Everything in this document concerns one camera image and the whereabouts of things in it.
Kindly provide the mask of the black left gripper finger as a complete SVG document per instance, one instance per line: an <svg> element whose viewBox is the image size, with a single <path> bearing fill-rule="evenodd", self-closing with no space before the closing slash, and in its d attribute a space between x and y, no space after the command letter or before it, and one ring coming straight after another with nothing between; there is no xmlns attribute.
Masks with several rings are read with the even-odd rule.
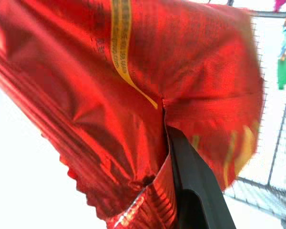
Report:
<svg viewBox="0 0 286 229"><path fill-rule="evenodd" d="M214 173L183 132L168 127L168 141L177 200L177 228L234 229Z"/></svg>

